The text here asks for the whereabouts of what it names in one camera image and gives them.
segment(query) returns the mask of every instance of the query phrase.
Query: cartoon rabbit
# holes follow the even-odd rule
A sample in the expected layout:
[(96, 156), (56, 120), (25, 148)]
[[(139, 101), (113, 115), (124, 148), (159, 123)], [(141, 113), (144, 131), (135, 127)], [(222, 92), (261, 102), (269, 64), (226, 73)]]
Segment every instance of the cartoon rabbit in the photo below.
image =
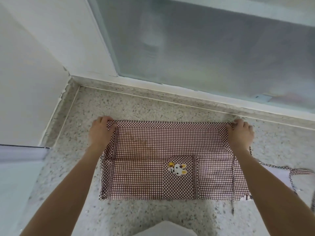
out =
[(175, 164), (173, 162), (170, 162), (168, 164), (167, 170), (177, 176), (181, 176), (187, 174), (187, 170), (184, 170), (184, 168), (186, 167), (187, 167), (186, 164)]

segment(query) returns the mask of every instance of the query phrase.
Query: checkered apron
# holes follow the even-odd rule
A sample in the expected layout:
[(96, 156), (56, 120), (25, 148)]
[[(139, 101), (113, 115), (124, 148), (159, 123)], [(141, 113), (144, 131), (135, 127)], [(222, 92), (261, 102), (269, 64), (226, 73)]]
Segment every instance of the checkered apron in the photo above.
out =
[[(115, 120), (108, 128), (113, 123), (116, 131), (101, 157), (100, 199), (250, 196), (228, 145), (230, 123)], [(292, 175), (306, 173), (310, 171), (292, 170)]]

